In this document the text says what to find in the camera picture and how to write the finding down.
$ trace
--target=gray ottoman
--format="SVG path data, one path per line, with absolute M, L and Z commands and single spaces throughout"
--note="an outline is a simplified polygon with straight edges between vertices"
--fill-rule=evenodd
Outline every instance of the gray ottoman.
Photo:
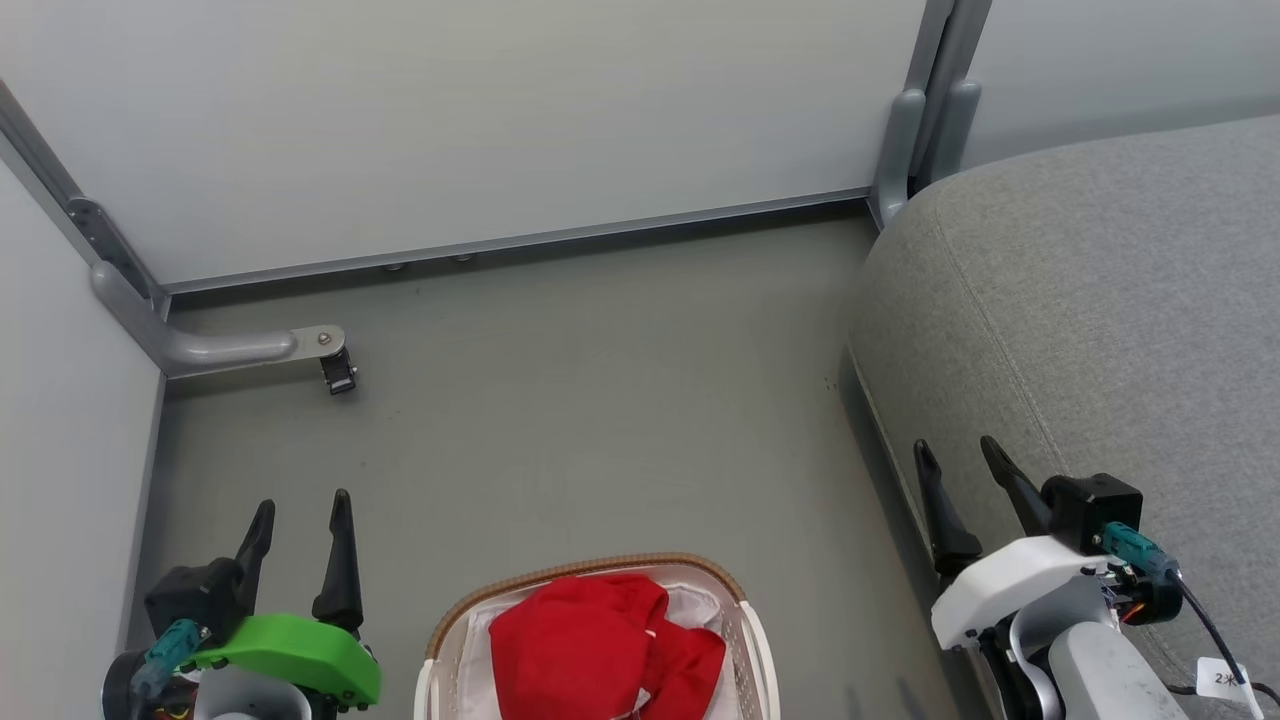
M 927 188 L 858 278 L 849 351 L 920 528 L 916 438 L 988 552 L 1021 530 L 979 436 L 1037 483 L 1116 475 L 1144 492 L 1143 532 L 1181 560 L 1240 664 L 1280 684 L 1280 117 Z M 1169 683 L 1217 656 L 1189 609 L 1130 637 Z

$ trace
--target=red garment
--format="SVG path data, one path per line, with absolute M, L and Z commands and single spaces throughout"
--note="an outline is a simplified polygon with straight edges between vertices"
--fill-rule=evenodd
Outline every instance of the red garment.
M 623 717 L 641 688 L 643 720 L 701 720 L 724 641 L 666 615 L 644 575 L 561 578 L 503 612 L 489 626 L 503 720 Z

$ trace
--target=green plastic part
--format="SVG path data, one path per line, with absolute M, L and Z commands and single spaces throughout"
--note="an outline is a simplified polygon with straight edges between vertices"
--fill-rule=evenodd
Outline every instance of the green plastic part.
M 376 705 L 383 685 L 378 662 L 351 633 L 287 612 L 251 615 L 227 644 L 202 650 L 191 660 L 197 667 L 221 665 L 225 660 L 332 694 L 351 707 Z

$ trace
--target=gray floor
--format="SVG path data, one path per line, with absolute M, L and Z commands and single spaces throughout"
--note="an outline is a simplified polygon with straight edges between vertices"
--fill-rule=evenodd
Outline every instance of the gray floor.
M 270 497 L 259 611 L 305 615 L 344 487 L 385 670 L 371 717 L 410 717 L 431 629 L 470 591 L 653 551 L 737 577 L 787 717 L 980 715 L 957 710 L 836 387 L 872 237 L 854 217 L 179 313 L 340 324 L 361 386 L 330 398 L 311 364 L 172 384 L 140 584 L 234 553 Z

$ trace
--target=white label tag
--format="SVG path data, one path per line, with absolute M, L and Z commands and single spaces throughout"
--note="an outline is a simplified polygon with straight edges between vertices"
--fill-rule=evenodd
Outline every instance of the white label tag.
M 1249 678 L 1249 671 L 1244 665 L 1240 665 L 1240 673 L 1244 674 L 1245 679 Z M 1249 702 L 1244 697 L 1244 688 L 1240 687 L 1239 679 L 1231 674 L 1226 661 L 1217 657 L 1201 657 L 1196 662 L 1196 694 L 1245 705 Z

